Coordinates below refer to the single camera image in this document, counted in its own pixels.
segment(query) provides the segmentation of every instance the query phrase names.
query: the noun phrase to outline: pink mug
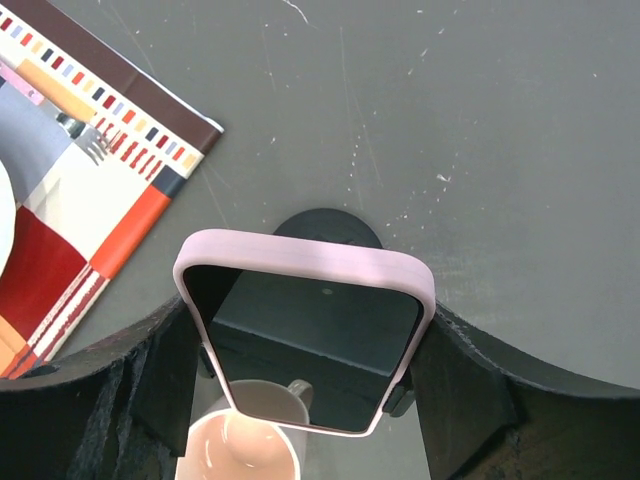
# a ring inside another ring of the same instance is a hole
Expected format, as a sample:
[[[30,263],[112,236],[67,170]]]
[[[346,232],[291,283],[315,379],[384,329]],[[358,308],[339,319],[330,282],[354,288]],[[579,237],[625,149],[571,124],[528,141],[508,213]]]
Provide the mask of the pink mug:
[[[234,398],[259,402],[276,418],[309,424],[313,387],[294,380],[288,387],[264,380],[232,382]],[[189,429],[187,451],[176,480],[300,480],[307,432],[247,417],[222,397]]]

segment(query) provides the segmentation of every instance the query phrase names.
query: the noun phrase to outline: dark surface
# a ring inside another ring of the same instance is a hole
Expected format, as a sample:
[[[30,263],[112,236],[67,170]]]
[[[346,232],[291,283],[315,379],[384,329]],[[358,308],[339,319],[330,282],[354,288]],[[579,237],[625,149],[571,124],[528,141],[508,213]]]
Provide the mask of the dark surface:
[[[640,390],[541,362],[442,305],[411,374],[433,480],[640,476]]]
[[[54,3],[227,128],[76,348],[170,297],[193,231],[334,207],[472,325],[640,386],[638,2]]]

